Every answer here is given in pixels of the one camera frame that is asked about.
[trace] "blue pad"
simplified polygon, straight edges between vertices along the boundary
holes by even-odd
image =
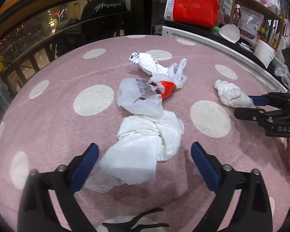
[[[201,173],[208,189],[218,193],[220,190],[219,176],[203,151],[204,149],[201,145],[198,142],[195,142],[191,147],[191,157],[199,169],[199,172]]]
[[[70,192],[72,194],[80,191],[80,189],[83,187],[98,158],[99,148],[96,144],[93,143],[70,178]]]
[[[264,96],[248,96],[254,102],[254,105],[257,106],[266,106],[270,103],[270,101]]]

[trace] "red bag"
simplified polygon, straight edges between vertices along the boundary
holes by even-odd
[[[218,0],[168,0],[164,18],[186,24],[215,27]]]

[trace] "table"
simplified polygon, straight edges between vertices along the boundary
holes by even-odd
[[[108,193],[82,189],[75,198],[89,221],[101,232],[109,219],[128,221],[144,211],[162,207],[143,223],[166,222],[159,232],[189,232],[214,199],[189,155],[199,141],[222,164],[250,172],[259,168],[270,196],[273,231],[282,225],[290,205],[290,170],[284,145],[266,137],[257,123],[240,121],[234,109],[221,104],[213,88],[217,79],[237,84],[248,95],[266,91],[231,59],[214,49],[184,39],[160,36],[122,36],[75,49],[37,73],[18,93],[0,126],[0,212],[16,230],[17,210],[29,169],[53,171],[82,154],[95,142],[100,156],[117,142],[122,120],[130,113],[118,108],[118,86],[126,77],[149,78],[128,58],[132,52],[149,52],[164,66],[188,62],[187,83],[163,102],[185,125],[176,156],[158,162],[156,180],[122,185]],[[67,225],[57,201],[55,210]],[[228,225],[239,191],[221,226]]]

